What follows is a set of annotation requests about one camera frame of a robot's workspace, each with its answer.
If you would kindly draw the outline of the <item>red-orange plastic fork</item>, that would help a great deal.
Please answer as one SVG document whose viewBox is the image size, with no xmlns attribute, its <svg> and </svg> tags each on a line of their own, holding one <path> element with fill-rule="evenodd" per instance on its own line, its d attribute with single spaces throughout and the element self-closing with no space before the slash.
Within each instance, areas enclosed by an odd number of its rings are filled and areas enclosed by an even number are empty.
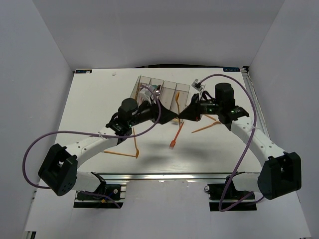
<svg viewBox="0 0 319 239">
<path fill-rule="evenodd" d="M 170 143 L 170 145 L 169 145 L 169 148 L 170 148 L 170 149 L 174 149 L 174 147 L 175 147 L 175 145 L 176 145 L 176 140 L 177 140 L 177 138 L 178 138 L 178 136 L 179 136 L 179 134 L 180 134 L 180 131 L 181 131 L 182 128 L 183 128 L 183 125 L 184 125 L 184 122 L 181 123 L 181 125 L 180 125 L 180 127 L 179 127 L 179 129 L 178 129 L 178 131 L 177 131 L 177 133 L 176 133 L 176 135 L 175 135 L 175 137 L 174 137 L 174 139 L 171 141 L 171 143 Z"/>
</svg>

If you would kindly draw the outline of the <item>orange plastic spoon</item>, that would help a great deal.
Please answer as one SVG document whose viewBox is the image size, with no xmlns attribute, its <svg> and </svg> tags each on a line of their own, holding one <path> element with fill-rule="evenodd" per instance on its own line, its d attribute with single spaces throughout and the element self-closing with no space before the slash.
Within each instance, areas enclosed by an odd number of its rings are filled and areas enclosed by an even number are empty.
<svg viewBox="0 0 319 239">
<path fill-rule="evenodd" d="M 175 96 L 175 102 L 176 102 L 176 106 L 177 106 L 177 113 L 178 113 L 178 114 L 180 114 L 180 107 L 179 107 L 179 102 L 178 102 L 179 94 L 180 94 L 180 92 L 179 92 L 179 91 L 177 91 L 176 96 Z M 180 128 L 180 127 L 181 127 L 180 118 L 179 118 L 179 117 L 177 117 L 177 120 L 178 120 L 178 124 L 179 124 L 179 128 Z"/>
</svg>

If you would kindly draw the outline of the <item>orange plastic knife top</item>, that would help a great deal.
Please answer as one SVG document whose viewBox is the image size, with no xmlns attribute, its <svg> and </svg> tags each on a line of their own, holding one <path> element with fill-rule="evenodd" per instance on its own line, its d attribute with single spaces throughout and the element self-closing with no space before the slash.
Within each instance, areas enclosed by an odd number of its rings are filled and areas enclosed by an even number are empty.
<svg viewBox="0 0 319 239">
<path fill-rule="evenodd" d="M 138 94 L 139 94 L 140 89 L 141 89 L 141 87 L 140 87 L 140 85 L 138 85 L 138 87 L 137 87 L 137 89 L 136 89 L 135 97 L 134 97 L 134 99 L 135 99 L 136 101 L 137 101 L 137 99 L 138 99 Z"/>
</svg>

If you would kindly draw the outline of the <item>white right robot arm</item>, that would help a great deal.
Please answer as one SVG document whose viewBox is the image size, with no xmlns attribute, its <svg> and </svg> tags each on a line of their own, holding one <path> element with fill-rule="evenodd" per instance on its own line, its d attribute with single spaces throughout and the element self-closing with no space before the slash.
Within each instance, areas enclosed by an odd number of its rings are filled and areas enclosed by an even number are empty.
<svg viewBox="0 0 319 239">
<path fill-rule="evenodd" d="M 199 121 L 203 114 L 217 115 L 223 125 L 249 146 L 262 167 L 259 173 L 236 173 L 225 186 L 228 197 L 235 199 L 247 191 L 261 193 L 272 200 L 301 188 L 301 158 L 295 152 L 288 153 L 276 146 L 253 126 L 249 114 L 235 104 L 234 90 L 229 83 L 217 84 L 212 100 L 201 100 L 194 94 L 178 117 Z"/>
</svg>

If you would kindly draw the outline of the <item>orange chopstick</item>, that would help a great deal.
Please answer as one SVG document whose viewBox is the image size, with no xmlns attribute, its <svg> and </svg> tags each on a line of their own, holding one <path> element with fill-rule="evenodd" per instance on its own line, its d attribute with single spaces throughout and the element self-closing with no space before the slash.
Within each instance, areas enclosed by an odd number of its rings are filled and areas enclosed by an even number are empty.
<svg viewBox="0 0 319 239">
<path fill-rule="evenodd" d="M 134 157 L 134 158 L 137 158 L 138 157 L 138 153 L 135 154 L 135 155 L 132 155 L 132 154 L 124 154 L 124 153 L 118 153 L 118 152 L 111 152 L 111 151 L 103 151 L 104 153 L 107 153 L 107 154 L 113 154 L 113 155 L 120 155 L 120 156 L 127 156 L 127 157 Z"/>
</svg>

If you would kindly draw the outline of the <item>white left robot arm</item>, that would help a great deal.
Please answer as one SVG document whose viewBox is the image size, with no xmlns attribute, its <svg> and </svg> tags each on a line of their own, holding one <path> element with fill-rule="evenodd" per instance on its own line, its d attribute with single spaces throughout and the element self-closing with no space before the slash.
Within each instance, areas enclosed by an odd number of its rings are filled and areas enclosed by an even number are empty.
<svg viewBox="0 0 319 239">
<path fill-rule="evenodd" d="M 165 124 L 176 117 L 161 103 L 144 101 L 138 105 L 136 100 L 127 98 L 96 136 L 67 146 L 57 143 L 50 147 L 38 175 L 57 196 L 76 190 L 87 191 L 99 199 L 105 194 L 105 180 L 97 173 L 80 172 L 78 168 L 93 156 L 124 142 L 132 135 L 133 126 L 149 120 Z"/>
</svg>

